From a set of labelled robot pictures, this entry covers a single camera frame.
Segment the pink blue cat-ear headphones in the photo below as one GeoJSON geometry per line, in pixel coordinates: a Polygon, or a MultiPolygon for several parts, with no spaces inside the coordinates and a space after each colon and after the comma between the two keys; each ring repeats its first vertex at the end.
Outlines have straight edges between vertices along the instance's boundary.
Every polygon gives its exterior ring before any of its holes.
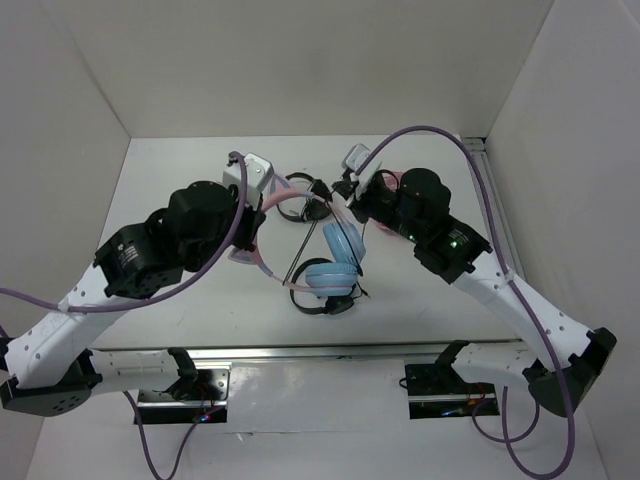
{"type": "Polygon", "coordinates": [[[279,278],[265,263],[253,241],[252,250],[233,248],[228,255],[232,262],[257,267],[271,280],[293,291],[312,293],[317,297],[345,296],[351,293],[361,276],[361,262],[366,248],[356,227],[331,200],[324,199],[310,190],[301,191],[283,176],[275,174],[269,184],[269,195],[263,203],[262,213],[293,198],[317,200],[327,207],[334,221],[322,229],[333,259],[328,263],[310,265],[304,270],[305,285],[279,278]]]}

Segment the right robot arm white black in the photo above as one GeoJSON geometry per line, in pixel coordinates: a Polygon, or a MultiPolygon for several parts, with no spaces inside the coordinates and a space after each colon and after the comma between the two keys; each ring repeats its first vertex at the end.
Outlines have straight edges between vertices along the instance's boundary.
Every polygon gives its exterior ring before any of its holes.
{"type": "Polygon", "coordinates": [[[608,329],[572,319],[502,265],[481,234],[450,214],[451,192],[435,172],[410,169],[396,189],[381,172],[346,171],[342,179],[338,191],[359,222],[374,220],[412,242],[423,267],[484,305],[520,340],[514,348],[454,341],[437,360],[441,388],[489,383],[526,390],[560,417],[577,409],[616,345],[608,329]]]}

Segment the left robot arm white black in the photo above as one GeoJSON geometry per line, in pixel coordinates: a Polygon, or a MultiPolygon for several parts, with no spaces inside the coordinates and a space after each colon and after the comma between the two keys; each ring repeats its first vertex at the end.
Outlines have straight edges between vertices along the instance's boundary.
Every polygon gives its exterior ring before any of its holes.
{"type": "Polygon", "coordinates": [[[246,246],[264,221],[263,190],[198,181],[175,191],[146,221],[120,228],[79,282],[20,337],[1,343],[4,409],[54,417],[93,395],[156,390],[189,397],[202,375],[183,347],[101,352],[93,342],[161,289],[197,275],[229,246],[246,246]]]}

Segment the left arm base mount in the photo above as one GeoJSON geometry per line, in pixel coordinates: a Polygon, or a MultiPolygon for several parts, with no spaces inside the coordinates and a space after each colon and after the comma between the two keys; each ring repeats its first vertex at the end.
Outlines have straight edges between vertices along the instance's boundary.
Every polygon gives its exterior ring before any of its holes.
{"type": "Polygon", "coordinates": [[[178,399],[169,393],[140,390],[136,405],[144,425],[223,424],[228,418],[231,363],[198,366],[195,386],[178,399]]]}

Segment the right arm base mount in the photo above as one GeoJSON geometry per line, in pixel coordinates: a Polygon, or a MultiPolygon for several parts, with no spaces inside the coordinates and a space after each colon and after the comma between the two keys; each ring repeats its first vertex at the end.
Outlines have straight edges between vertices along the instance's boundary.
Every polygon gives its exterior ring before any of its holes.
{"type": "Polygon", "coordinates": [[[499,414],[492,384],[467,383],[435,363],[406,364],[404,371],[398,384],[407,393],[412,420],[499,414]]]}

